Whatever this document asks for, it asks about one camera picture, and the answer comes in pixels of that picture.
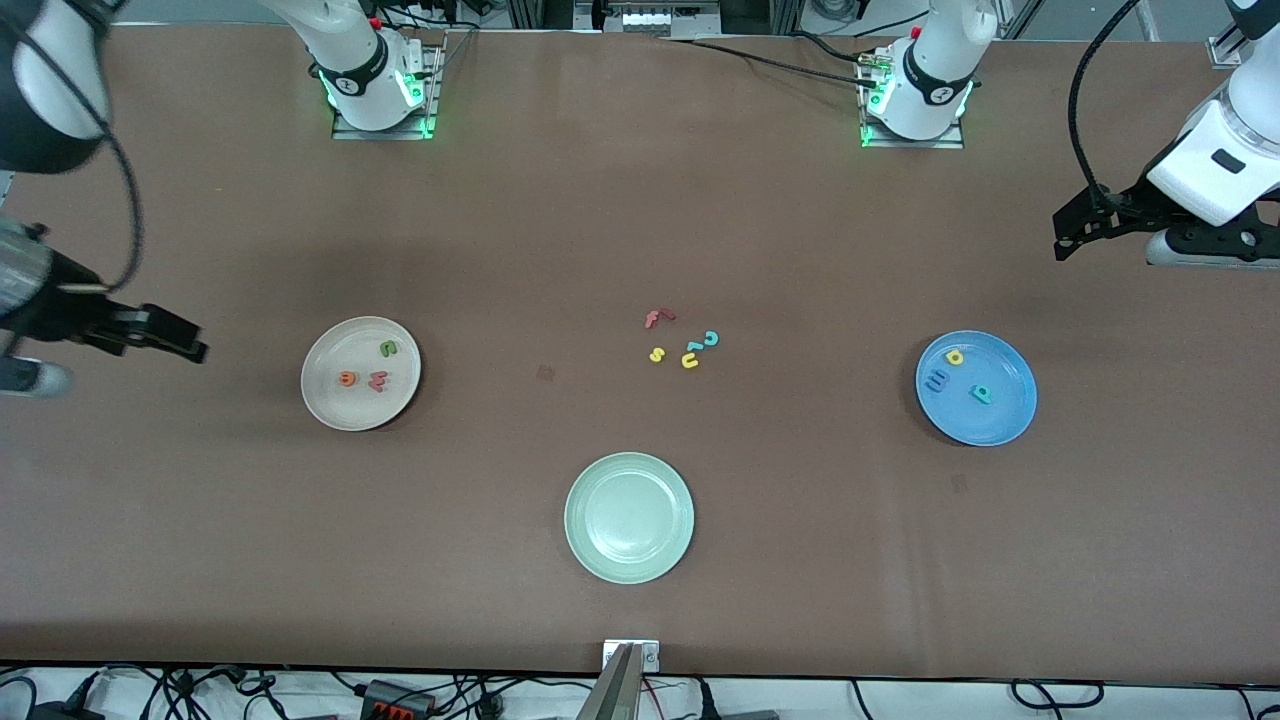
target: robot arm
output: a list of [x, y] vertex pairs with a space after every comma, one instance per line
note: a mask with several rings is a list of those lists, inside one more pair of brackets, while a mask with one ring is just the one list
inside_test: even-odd
[[1133, 187], [1087, 187], [1053, 214], [1059, 260], [1094, 240], [1153, 232], [1153, 265], [1280, 269], [1280, 228], [1257, 210], [1280, 201], [1280, 0], [1228, 6], [1252, 55]]
[[[394, 29], [375, 31], [358, 0], [262, 0], [302, 36], [329, 101], [358, 129], [380, 131], [422, 104], [410, 86], [421, 45]], [[110, 136], [110, 106], [99, 47], [113, 18], [102, 0], [0, 0], [0, 169], [61, 173], [113, 143], [136, 192], [128, 160]], [[141, 242], [134, 204], [134, 251]], [[131, 268], [136, 268], [134, 261]], [[45, 228], [0, 218], [0, 395], [65, 392], [65, 369], [15, 357], [23, 338], [69, 340], [123, 355], [152, 347], [204, 363], [200, 328], [155, 305], [131, 307], [110, 293], [127, 282], [102, 279], [45, 243]]]
[[888, 88], [868, 113], [909, 140], [933, 140], [960, 115], [973, 72], [996, 37], [991, 0], [932, 0], [919, 36], [897, 38]]

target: black cable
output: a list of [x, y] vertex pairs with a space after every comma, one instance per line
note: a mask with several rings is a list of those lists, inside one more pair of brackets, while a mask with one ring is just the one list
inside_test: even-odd
[[[1052, 710], [1055, 720], [1062, 720], [1064, 710], [1084, 710], [1087, 707], [1093, 707], [1094, 705], [1102, 702], [1102, 698], [1106, 696], [1106, 688], [1102, 683], [1079, 683], [1079, 684], [1094, 688], [1098, 691], [1098, 693], [1091, 697], [1089, 700], [1082, 702], [1059, 702], [1048, 692], [1048, 688], [1046, 688], [1039, 680], [1019, 679], [1009, 683], [1009, 688], [1012, 691], [1014, 700], [1018, 701], [1018, 705], [1021, 705], [1023, 707], [1030, 710]], [[1024, 698], [1021, 693], [1018, 692], [1019, 685], [1030, 685], [1036, 688], [1037, 691], [1039, 691], [1042, 696], [1044, 696], [1044, 700], [1047, 702], [1034, 702]]]
[[101, 674], [101, 670], [95, 670], [88, 678], [81, 680], [81, 684], [63, 702], [63, 707], [73, 712], [84, 710], [84, 703], [88, 702], [88, 693], [93, 689], [93, 680], [97, 680], [97, 676]]
[[364, 717], [360, 717], [360, 720], [385, 720], [387, 714], [390, 711], [392, 706], [399, 705], [401, 702], [403, 702], [403, 701], [406, 701], [406, 700], [408, 700], [411, 697], [415, 697], [415, 696], [424, 696], [424, 694], [428, 694], [428, 693], [434, 693], [435, 691], [444, 689], [444, 688], [447, 688], [449, 685], [453, 685], [452, 680], [448, 682], [448, 683], [443, 683], [443, 684], [439, 684], [439, 685], [430, 687], [430, 688], [421, 688], [421, 689], [416, 689], [416, 691], [410, 691], [410, 692], [407, 692], [407, 693], [397, 697], [396, 700], [385, 703], [385, 706], [381, 710], [374, 710], [369, 715], [365, 715]]
[[1244, 701], [1244, 712], [1248, 715], [1249, 720], [1257, 720], [1257, 717], [1253, 716], [1253, 703], [1249, 702], [1249, 696], [1244, 694], [1244, 691], [1240, 688], [1235, 688], [1235, 692], [1240, 693], [1240, 700]]
[[260, 700], [266, 700], [266, 696], [265, 694], [256, 694], [256, 696], [248, 698], [248, 702], [244, 703], [244, 715], [241, 716], [241, 720], [248, 720], [248, 711], [250, 711], [250, 708], [253, 707], [253, 703], [257, 702], [257, 701], [260, 701]]
[[[872, 29], [864, 29], [861, 32], [855, 32], [854, 35], [850, 35], [849, 37], [867, 37], [868, 35], [877, 33], [877, 32], [879, 32], [882, 29], [888, 29], [891, 27], [896, 27], [896, 26], [900, 26], [900, 24], [906, 24], [906, 23], [913, 22], [913, 20], [918, 20], [918, 19], [920, 19], [924, 15], [928, 15], [928, 14], [929, 14], [928, 10], [925, 10], [923, 13], [916, 13], [916, 14], [911, 15], [910, 18], [906, 18], [906, 19], [902, 19], [902, 20], [896, 20], [896, 22], [892, 22], [892, 23], [886, 23], [886, 24], [882, 24], [879, 27], [873, 27]], [[823, 32], [820, 35], [826, 35], [826, 36], [837, 35], [837, 33], [840, 33], [840, 31], [842, 31], [846, 27], [854, 24], [855, 22], [858, 22], [858, 20], [856, 19], [849, 20], [847, 23], [845, 23], [845, 24], [842, 24], [842, 26], [840, 26], [840, 27], [837, 27], [835, 29], [828, 29], [827, 32]]]
[[338, 673], [335, 673], [333, 670], [330, 670], [329, 674], [333, 675], [334, 680], [338, 680], [338, 684], [340, 684], [342, 687], [347, 688], [351, 692], [356, 692], [356, 685], [352, 684], [352, 683], [348, 683], [347, 680], [343, 680], [342, 675], [339, 675]]
[[716, 697], [712, 696], [712, 687], [707, 684], [707, 680], [701, 678], [694, 678], [698, 680], [699, 689], [703, 691], [703, 715], [701, 720], [721, 720], [719, 711], [716, 710]]
[[794, 73], [801, 73], [801, 74], [813, 76], [813, 77], [820, 77], [820, 78], [826, 78], [826, 79], [835, 79], [835, 81], [840, 81], [840, 82], [847, 82], [850, 85], [856, 85], [856, 86], [860, 86], [860, 87], [876, 87], [876, 83], [872, 82], [872, 81], [869, 81], [869, 79], [852, 78], [852, 77], [847, 77], [847, 76], [837, 76], [837, 74], [833, 74], [833, 73], [824, 73], [822, 70], [814, 70], [812, 68], [801, 68], [800, 65], [792, 65], [792, 64], [788, 64], [788, 63], [782, 63], [780, 60], [773, 60], [773, 59], [769, 59], [769, 58], [762, 58], [759, 55], [753, 55], [750, 53], [744, 53], [741, 50], [733, 50], [732, 47], [724, 47], [722, 45], [707, 45], [704, 42], [698, 42], [696, 40], [676, 40], [675, 42], [684, 42], [686, 45], [692, 45], [694, 47], [705, 47], [708, 50], [717, 50], [719, 53], [728, 53], [730, 55], [744, 58], [746, 60], [755, 60], [756, 63], [764, 63], [765, 65], [773, 65], [774, 68], [782, 68], [783, 70], [791, 70]]
[[120, 140], [115, 137], [115, 133], [111, 131], [111, 126], [106, 122], [105, 118], [102, 118], [102, 115], [97, 111], [97, 109], [93, 108], [93, 104], [84, 95], [84, 92], [76, 85], [74, 81], [72, 81], [70, 76], [68, 76], [67, 72], [63, 70], [61, 65], [59, 65], [58, 61], [54, 60], [54, 58], [45, 50], [45, 47], [41, 44], [36, 42], [31, 37], [31, 35], [28, 35], [27, 31], [24, 31], [13, 19], [13, 17], [3, 9], [0, 9], [0, 23], [8, 27], [9, 32], [15, 35], [23, 45], [31, 47], [31, 50], [46, 65], [49, 65], [49, 69], [54, 72], [54, 74], [67, 87], [67, 90], [70, 91], [70, 94], [76, 97], [76, 101], [79, 102], [81, 108], [86, 113], [88, 113], [88, 115], [97, 124], [99, 132], [102, 133], [102, 140], [111, 149], [111, 152], [115, 155], [115, 161], [120, 165], [120, 174], [124, 176], [124, 188], [129, 196], [129, 224], [132, 228], [133, 238], [132, 242], [129, 243], [129, 260], [124, 265], [124, 272], [120, 273], [119, 279], [106, 286], [108, 293], [116, 292], [124, 288], [124, 286], [129, 284], [131, 281], [133, 281], [133, 275], [136, 275], [138, 272], [138, 265], [142, 264], [142, 234], [143, 234], [142, 199], [138, 191], [138, 179], [133, 174], [133, 165], [129, 163], [128, 155], [124, 154], [124, 146], [120, 145]]
[[168, 680], [169, 671], [161, 671], [160, 676], [155, 678], [156, 684], [151, 687], [151, 694], [147, 696], [147, 701], [142, 705], [142, 712], [138, 714], [138, 720], [151, 720], [151, 703], [155, 702], [156, 696], [160, 694], [160, 688], [164, 687]]
[[[508, 689], [511, 689], [511, 688], [513, 688], [513, 687], [516, 687], [516, 685], [518, 685], [520, 683], [524, 683], [524, 682], [526, 682], [524, 678], [512, 680], [512, 682], [507, 683], [506, 685], [502, 685], [500, 688], [493, 691], [489, 694], [490, 694], [490, 697], [493, 697], [493, 696], [500, 696], [502, 693], [507, 692]], [[474, 703], [468, 703], [466, 707], [463, 707], [462, 710], [456, 711], [453, 715], [447, 715], [443, 720], [454, 720], [457, 717], [462, 717], [463, 715], [471, 712], [471, 708], [475, 707], [479, 703], [480, 703], [479, 700], [476, 702], [474, 702]]]
[[879, 27], [873, 27], [872, 29], [864, 29], [861, 32], [855, 32], [854, 35], [850, 35], [849, 37], [867, 37], [868, 35], [879, 32], [882, 29], [888, 29], [891, 27], [896, 27], [896, 26], [901, 26], [901, 24], [906, 24], [906, 23], [918, 20], [918, 19], [920, 19], [924, 15], [928, 15], [928, 14], [929, 14], [928, 10], [925, 10], [923, 13], [916, 13], [916, 14], [911, 15], [910, 18], [906, 18], [905, 20], [897, 20], [896, 23], [886, 23], [886, 24], [882, 24]]
[[27, 705], [27, 715], [24, 715], [24, 717], [31, 717], [32, 711], [36, 710], [36, 683], [32, 683], [31, 678], [27, 678], [26, 675], [18, 675], [17, 678], [0, 680], [0, 688], [14, 683], [27, 685], [27, 689], [31, 691], [31, 702]]
[[867, 701], [863, 700], [863, 688], [858, 687], [858, 680], [854, 678], [850, 678], [849, 682], [854, 685], [854, 697], [858, 698], [858, 710], [863, 711], [863, 717], [865, 720], [874, 720], [872, 717], [872, 711], [867, 710]]
[[[403, 17], [406, 17], [406, 18], [416, 22], [416, 23], [433, 24], [433, 26], [460, 26], [460, 27], [468, 27], [471, 29], [480, 29], [480, 26], [477, 26], [476, 23], [467, 22], [467, 20], [436, 20], [436, 19], [430, 19], [430, 18], [424, 18], [424, 17], [420, 17], [420, 15], [415, 15], [413, 13], [411, 13], [411, 12], [403, 9], [403, 8], [393, 8], [390, 5], [378, 5], [378, 4], [375, 4], [374, 6], [378, 8], [379, 10], [383, 10], [384, 13], [388, 12], [388, 10], [390, 10], [392, 13], [396, 13], [397, 15], [403, 15]], [[402, 23], [392, 23], [392, 28], [393, 29], [397, 28], [397, 27], [408, 27], [408, 26], [402, 24]]]
[[837, 60], [845, 60], [846, 63], [856, 63], [858, 58], [860, 55], [860, 53], [855, 54], [855, 55], [849, 55], [849, 54], [841, 53], [840, 50], [836, 50], [831, 45], [827, 45], [826, 40], [818, 37], [817, 35], [814, 35], [812, 32], [804, 31], [804, 29], [797, 29], [797, 31], [792, 32], [791, 35], [795, 36], [795, 37], [804, 37], [805, 40], [809, 40], [810, 42], [813, 42], [814, 45], [817, 45], [819, 49], [822, 49], [823, 53], [831, 55], [832, 58], [836, 58]]
[[1084, 182], [1089, 186], [1089, 195], [1093, 196], [1094, 202], [1101, 202], [1102, 206], [1111, 211], [1115, 211], [1116, 206], [1098, 186], [1098, 178], [1093, 176], [1093, 168], [1089, 167], [1089, 159], [1084, 156], [1084, 146], [1080, 143], [1078, 122], [1080, 85], [1084, 82], [1084, 72], [1089, 68], [1089, 63], [1093, 60], [1093, 55], [1097, 54], [1098, 47], [1102, 47], [1102, 44], [1106, 42], [1111, 32], [1120, 24], [1120, 20], [1140, 1], [1125, 0], [1125, 4], [1120, 5], [1120, 9], [1102, 26], [1093, 42], [1089, 42], [1089, 46], [1084, 49], [1084, 55], [1080, 55], [1080, 63], [1075, 67], [1075, 77], [1071, 78], [1071, 90], [1066, 95], [1066, 131], [1071, 136], [1071, 150], [1075, 152], [1075, 161], [1080, 165], [1080, 173], [1084, 174]]
[[[404, 10], [402, 8], [392, 8], [390, 5], [379, 5], [376, 3], [374, 4], [374, 8], [378, 9], [378, 10], [381, 10], [384, 15], [387, 14], [388, 10], [392, 12], [392, 13], [399, 14], [399, 15], [404, 15], [406, 18], [413, 20], [413, 27], [419, 28], [419, 29], [421, 29], [421, 28], [419, 27], [417, 23], [438, 24], [438, 26], [448, 26], [448, 27], [465, 27], [465, 28], [467, 28], [467, 32], [463, 33], [462, 40], [458, 41], [458, 46], [452, 53], [449, 53], [444, 58], [444, 63], [440, 64], [440, 72], [442, 73], [444, 72], [444, 68], [449, 67], [449, 63], [452, 63], [453, 59], [457, 58], [458, 54], [462, 53], [462, 50], [467, 46], [467, 41], [471, 40], [471, 36], [480, 31], [480, 26], [477, 26], [476, 23], [466, 22], [466, 20], [434, 20], [434, 19], [428, 19], [428, 18], [420, 18], [419, 15], [415, 15], [413, 13], [411, 13], [408, 10]], [[407, 26], [404, 23], [389, 23], [389, 24], [390, 24], [390, 27], [393, 29], [398, 29], [398, 28], [402, 28], [402, 27], [410, 27], [410, 26]]]

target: wire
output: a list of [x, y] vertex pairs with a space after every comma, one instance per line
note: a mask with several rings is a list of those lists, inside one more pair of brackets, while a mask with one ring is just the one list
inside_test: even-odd
[[847, 55], [845, 53], [841, 53], [840, 50], [836, 50], [831, 45], [827, 45], [826, 40], [823, 40], [823, 38], [818, 37], [817, 35], [814, 35], [812, 32], [808, 32], [808, 31], [797, 29], [797, 31], [792, 32], [791, 35], [794, 37], [804, 37], [805, 40], [809, 40], [810, 42], [813, 42], [814, 45], [817, 45], [818, 47], [820, 47], [823, 53], [831, 55], [832, 58], [836, 58], [837, 60], [845, 60], [847, 63], [856, 63], [859, 55], [861, 55], [860, 53], [858, 55]]
[[[1009, 683], [1009, 687], [1012, 691], [1014, 700], [1018, 701], [1018, 705], [1021, 705], [1023, 707], [1027, 707], [1027, 708], [1030, 708], [1030, 710], [1052, 710], [1053, 711], [1053, 717], [1056, 720], [1062, 720], [1062, 711], [1064, 710], [1084, 710], [1087, 707], [1093, 707], [1094, 705], [1102, 702], [1102, 698], [1106, 696], [1106, 688], [1103, 687], [1102, 683], [1084, 683], [1084, 684], [1089, 685], [1092, 688], [1096, 688], [1098, 691], [1098, 694], [1096, 694], [1096, 696], [1093, 696], [1089, 700], [1085, 700], [1083, 702], [1059, 702], [1048, 692], [1048, 688], [1046, 688], [1038, 680], [1029, 680], [1029, 679], [1014, 680], [1014, 682]], [[1030, 687], [1036, 688], [1037, 691], [1039, 691], [1039, 693], [1042, 696], [1044, 696], [1044, 700], [1047, 702], [1033, 702], [1033, 701], [1029, 701], [1029, 700], [1024, 698], [1021, 696], [1021, 693], [1018, 692], [1018, 687], [1019, 685], [1030, 685]]]
[[918, 19], [920, 19], [924, 15], [928, 15], [928, 14], [929, 14], [928, 10], [925, 10], [923, 13], [916, 13], [916, 14], [911, 15], [910, 18], [906, 18], [905, 20], [897, 20], [896, 23], [887, 23], [887, 24], [882, 24], [879, 27], [873, 27], [872, 29], [864, 29], [861, 32], [855, 32], [854, 35], [850, 35], [849, 37], [867, 37], [868, 35], [877, 33], [877, 32], [879, 32], [882, 29], [888, 29], [888, 28], [895, 27], [895, 26], [901, 26], [901, 24], [906, 24], [906, 23], [910, 23], [910, 22], [915, 22], [915, 20], [918, 20]]
[[[910, 22], [915, 22], [915, 20], [918, 20], [918, 19], [920, 19], [924, 15], [928, 15], [928, 14], [929, 14], [928, 10], [925, 10], [923, 13], [916, 13], [916, 14], [914, 14], [910, 18], [906, 18], [904, 20], [897, 20], [897, 22], [893, 22], [893, 23], [882, 24], [879, 27], [873, 27], [872, 29], [864, 29], [861, 32], [855, 32], [854, 35], [850, 35], [849, 37], [867, 37], [868, 35], [874, 35], [874, 33], [877, 33], [877, 32], [879, 32], [882, 29], [888, 29], [891, 27], [896, 27], [896, 26], [910, 23]], [[840, 27], [837, 27], [835, 29], [828, 29], [827, 32], [823, 32], [820, 35], [826, 35], [826, 36], [836, 35], [840, 31], [845, 29], [846, 27], [854, 24], [855, 22], [858, 22], [858, 20], [856, 19], [849, 20], [847, 23], [845, 23], [845, 24], [842, 24], [842, 26], [840, 26]]]
[[27, 678], [26, 675], [18, 675], [17, 678], [0, 680], [0, 688], [14, 683], [27, 685], [27, 689], [31, 691], [31, 702], [27, 703], [27, 715], [24, 715], [24, 717], [29, 719], [31, 714], [36, 710], [36, 683], [31, 682], [31, 678]]
[[[471, 40], [471, 36], [475, 35], [480, 29], [480, 26], [477, 26], [476, 23], [470, 23], [470, 22], [466, 22], [466, 20], [435, 20], [435, 19], [429, 19], [429, 18], [421, 18], [421, 17], [415, 15], [413, 13], [411, 13], [411, 12], [403, 9], [403, 8], [393, 8], [390, 5], [380, 5], [380, 4], [376, 4], [376, 3], [374, 4], [374, 8], [381, 10], [384, 15], [387, 15], [388, 10], [392, 12], [392, 13], [396, 13], [397, 15], [403, 15], [403, 17], [413, 20], [413, 27], [420, 27], [417, 23], [425, 23], [425, 24], [438, 24], [438, 26], [465, 27], [465, 28], [467, 28], [467, 32], [466, 32], [466, 35], [462, 36], [462, 40], [458, 42], [458, 46], [452, 53], [449, 53], [448, 55], [445, 55], [444, 63], [440, 64], [440, 72], [442, 73], [444, 72], [444, 68], [449, 67], [449, 63], [452, 63], [453, 59], [457, 58], [458, 54], [462, 53], [462, 50], [467, 46], [467, 41]], [[387, 15], [387, 19], [388, 19], [388, 24], [392, 28], [408, 27], [404, 23], [390, 22], [390, 15]]]
[[347, 680], [343, 680], [342, 675], [334, 673], [333, 670], [330, 670], [329, 674], [333, 675], [334, 680], [338, 680], [338, 684], [340, 684], [342, 687], [347, 688], [351, 692], [356, 692], [356, 685], [352, 684], [352, 683], [348, 683]]
[[1244, 694], [1244, 691], [1240, 688], [1235, 688], [1235, 692], [1240, 693], [1240, 700], [1244, 701], [1244, 712], [1248, 715], [1249, 720], [1257, 720], [1257, 717], [1253, 716], [1253, 703], [1249, 702], [1249, 696]]
[[444, 63], [440, 63], [440, 72], [442, 73], [444, 72], [444, 68], [449, 67], [449, 63], [452, 63], [454, 58], [457, 58], [458, 55], [462, 54], [462, 49], [467, 46], [467, 41], [471, 40], [471, 36], [475, 35], [475, 33], [477, 33], [477, 32], [480, 32], [480, 26], [476, 26], [476, 27], [472, 27], [472, 28], [467, 28], [467, 32], [465, 32], [462, 35], [462, 40], [458, 41], [458, 46], [453, 50], [453, 53], [449, 53], [448, 55], [444, 56]]
[[241, 720], [248, 720], [248, 711], [250, 711], [250, 708], [253, 707], [253, 703], [257, 702], [257, 701], [260, 701], [260, 700], [266, 700], [266, 696], [265, 694], [256, 694], [256, 696], [248, 698], [248, 702], [244, 703], [244, 715], [242, 716]]
[[653, 684], [649, 680], [644, 682], [644, 689], [649, 692], [649, 697], [653, 698], [653, 708], [658, 711], [658, 720], [667, 720], [667, 716], [662, 712], [662, 703], [658, 702], [658, 693], [653, 691]]
[[716, 697], [712, 696], [712, 687], [707, 684], [707, 680], [701, 678], [694, 678], [698, 680], [699, 689], [703, 691], [703, 715], [701, 720], [721, 720], [719, 711], [716, 710]]
[[1084, 49], [1084, 54], [1080, 55], [1080, 63], [1075, 67], [1075, 77], [1071, 78], [1071, 90], [1066, 95], [1066, 131], [1071, 136], [1071, 150], [1075, 152], [1075, 161], [1080, 165], [1080, 173], [1084, 174], [1084, 182], [1089, 186], [1089, 195], [1093, 196], [1096, 202], [1101, 202], [1105, 208], [1111, 211], [1116, 210], [1111, 199], [1102, 192], [1098, 186], [1098, 178], [1093, 176], [1093, 168], [1089, 167], [1089, 159], [1084, 156], [1084, 146], [1080, 143], [1080, 127], [1079, 127], [1079, 101], [1080, 101], [1080, 85], [1084, 82], [1084, 72], [1089, 68], [1089, 63], [1093, 61], [1093, 55], [1097, 54], [1098, 47], [1106, 42], [1111, 32], [1120, 24], [1120, 20], [1133, 10], [1134, 5], [1142, 0], [1125, 0], [1124, 5], [1116, 10], [1111, 19], [1107, 20], [1102, 29], [1098, 31], [1097, 37], [1089, 46]]
[[[403, 15], [403, 17], [413, 20], [415, 23], [434, 24], [434, 26], [460, 26], [460, 27], [468, 27], [471, 29], [480, 29], [480, 26], [477, 26], [476, 23], [470, 23], [467, 20], [436, 20], [436, 19], [431, 19], [431, 18], [424, 18], [424, 17], [420, 17], [420, 15], [415, 15], [413, 13], [411, 13], [411, 12], [403, 9], [403, 8], [393, 8], [390, 5], [378, 5], [378, 4], [375, 4], [375, 8], [378, 8], [379, 10], [381, 10], [384, 14], [388, 10], [390, 10], [392, 13], [396, 13], [397, 15]], [[393, 28], [399, 28], [399, 27], [408, 27], [408, 26], [406, 26], [403, 23], [392, 23], [392, 27]]]
[[858, 680], [854, 678], [850, 678], [849, 682], [854, 685], [854, 697], [858, 698], [858, 710], [863, 711], [863, 717], [867, 720], [874, 720], [874, 717], [872, 717], [872, 711], [867, 710], [867, 701], [863, 700], [863, 688], [858, 687]]
[[133, 281], [133, 275], [138, 273], [138, 265], [142, 264], [142, 199], [138, 191], [138, 179], [133, 174], [133, 165], [129, 163], [128, 155], [124, 154], [124, 146], [120, 145], [120, 140], [115, 137], [111, 132], [111, 126], [102, 118], [101, 113], [93, 108], [93, 104], [84, 95], [84, 92], [76, 85], [76, 82], [67, 74], [67, 72], [58, 64], [56, 60], [45, 50], [45, 47], [36, 42], [31, 35], [23, 29], [17, 20], [8, 13], [8, 10], [0, 9], [0, 23], [9, 28], [9, 32], [15, 35], [18, 40], [31, 47], [31, 50], [46, 64], [49, 69], [58, 76], [58, 79], [70, 91], [79, 102], [81, 108], [88, 113], [90, 118], [97, 124], [99, 132], [102, 133], [102, 140], [111, 149], [115, 155], [115, 161], [120, 165], [120, 174], [124, 176], [124, 188], [129, 196], [129, 225], [132, 231], [132, 241], [129, 243], [129, 259], [124, 265], [124, 270], [120, 273], [119, 279], [114, 283], [106, 286], [106, 293], [113, 293], [123, 290], [124, 286]]
[[835, 79], [840, 82], [847, 82], [850, 85], [856, 85], [860, 87], [876, 87], [876, 83], [870, 79], [852, 78], [847, 76], [837, 76], [833, 73], [824, 73], [822, 70], [814, 70], [812, 68], [801, 68], [800, 65], [791, 65], [788, 63], [782, 63], [780, 60], [773, 60], [771, 58], [762, 58], [759, 55], [753, 55], [750, 53], [744, 53], [741, 50], [733, 50], [731, 47], [724, 47], [722, 45], [707, 45], [704, 42], [698, 42], [696, 40], [676, 40], [675, 42], [684, 42], [686, 45], [692, 45], [694, 47], [705, 47], [708, 50], [716, 50], [719, 53], [728, 53], [737, 58], [744, 58], [746, 60], [755, 60], [756, 63], [764, 63], [765, 65], [773, 65], [774, 68], [782, 68], [783, 70], [791, 70], [794, 73], [801, 73], [813, 77], [820, 77], [826, 79]]
[[[512, 680], [512, 682], [507, 683], [506, 685], [502, 685], [500, 688], [490, 692], [489, 697], [500, 696], [502, 693], [509, 691], [511, 688], [513, 688], [513, 687], [516, 687], [516, 685], [518, 685], [520, 683], [524, 683], [524, 682], [526, 682], [524, 678]], [[472, 685], [467, 692], [470, 692], [471, 689], [475, 689], [475, 685]], [[456, 717], [461, 717], [461, 716], [471, 712], [471, 710], [475, 706], [480, 705], [483, 701], [484, 701], [484, 698], [477, 700], [477, 701], [475, 701], [472, 703], [467, 703], [462, 710], [456, 711], [453, 715], [447, 715], [443, 720], [454, 720]]]

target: metal bracket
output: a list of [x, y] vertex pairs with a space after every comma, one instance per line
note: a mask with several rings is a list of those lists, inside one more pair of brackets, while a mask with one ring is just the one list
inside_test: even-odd
[[1229, 70], [1240, 67], [1240, 51], [1249, 45], [1240, 28], [1235, 23], [1228, 23], [1217, 35], [1210, 37], [1204, 46], [1208, 47], [1208, 60], [1215, 70]]
[[[933, 140], [909, 140], [888, 129], [876, 115], [867, 111], [869, 105], [888, 101], [888, 94], [893, 90], [892, 60], [888, 58], [888, 47], [876, 49], [876, 60], [863, 65], [854, 65], [855, 76], [859, 79], [870, 79], [876, 87], [858, 87], [858, 123], [861, 129], [863, 147], [925, 147], [938, 150], [964, 150], [964, 131], [960, 118], [964, 115], [964, 100], [960, 101], [960, 114], [951, 120], [951, 127]], [[965, 100], [973, 92], [974, 83], [970, 81], [964, 90]]]
[[383, 131], [362, 131], [334, 111], [333, 138], [431, 140], [435, 136], [435, 117], [440, 111], [440, 83], [444, 81], [444, 50], [447, 45], [448, 36], [444, 38], [444, 45], [424, 46], [420, 40], [410, 41], [410, 47], [420, 49], [421, 54], [411, 54], [420, 59], [410, 63], [411, 77], [404, 78], [404, 92], [412, 97], [421, 96], [422, 104], [406, 115], [403, 120]]
[[604, 652], [602, 653], [600, 667], [608, 667], [609, 660], [613, 659], [613, 653], [617, 652], [621, 644], [635, 644], [644, 650], [644, 673], [652, 674], [658, 671], [658, 641], [636, 641], [636, 639], [618, 639], [618, 641], [604, 641]]

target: brown tablecloth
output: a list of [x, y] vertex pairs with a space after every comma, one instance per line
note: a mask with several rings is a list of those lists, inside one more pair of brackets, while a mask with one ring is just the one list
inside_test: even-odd
[[[654, 637], [672, 673], [1280, 680], [1280, 281], [1147, 268], [1138, 237], [1055, 263], [1080, 51], [993, 46], [964, 151], [863, 150], [846, 86], [484, 35], [435, 140], [367, 143], [329, 140], [288, 28], [118, 31], [148, 228], [122, 299], [212, 351], [28, 346], [78, 386], [0, 400], [3, 655], [591, 670], [604, 638]], [[1222, 78], [1199, 46], [1103, 49], [1100, 177], [1132, 182]], [[5, 210], [123, 263], [108, 154], [18, 178]], [[659, 305], [680, 320], [645, 332]], [[398, 421], [343, 434], [298, 370], [361, 314], [408, 327], [428, 370]], [[916, 406], [920, 350], [957, 328], [1034, 368], [1009, 446], [947, 442]], [[705, 329], [695, 372], [649, 363]], [[588, 574], [562, 527], [621, 450], [698, 509], [639, 587]]]

